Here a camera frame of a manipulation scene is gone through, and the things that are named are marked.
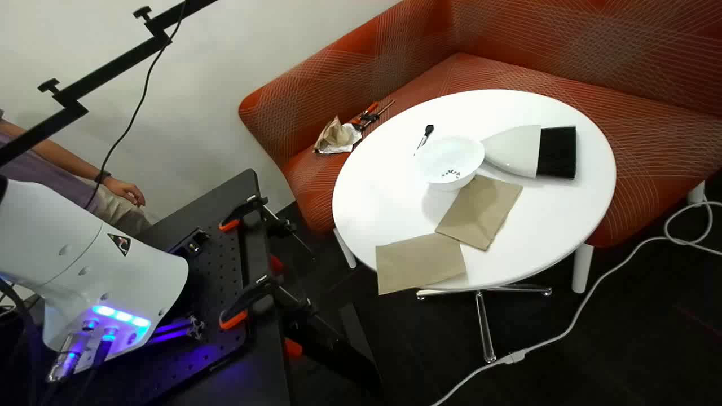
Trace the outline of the person's hand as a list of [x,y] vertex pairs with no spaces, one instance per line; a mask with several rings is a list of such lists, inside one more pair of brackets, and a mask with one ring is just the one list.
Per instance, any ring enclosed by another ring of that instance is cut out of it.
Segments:
[[142,190],[140,190],[134,182],[127,182],[127,180],[120,180],[120,178],[109,177],[109,178],[104,180],[104,188],[106,188],[110,194],[127,199],[127,200],[132,204],[134,208],[142,208],[142,205],[145,205],[145,194],[142,194]]

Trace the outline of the person's forearm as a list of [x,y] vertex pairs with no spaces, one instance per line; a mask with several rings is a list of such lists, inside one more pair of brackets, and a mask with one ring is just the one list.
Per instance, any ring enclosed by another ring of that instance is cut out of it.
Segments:
[[52,139],[43,139],[30,152],[19,153],[15,161],[12,161],[5,166],[6,174],[13,177],[40,177],[49,171],[67,171],[77,178],[106,182],[110,180],[110,174],[104,169],[92,166],[83,159],[74,156],[72,152],[63,148],[61,145]]

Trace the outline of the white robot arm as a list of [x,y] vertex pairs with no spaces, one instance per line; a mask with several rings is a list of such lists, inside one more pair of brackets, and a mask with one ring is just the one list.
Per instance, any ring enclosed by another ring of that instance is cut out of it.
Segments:
[[45,303],[43,342],[61,381],[148,342],[190,265],[92,217],[40,182],[5,180],[0,276]]

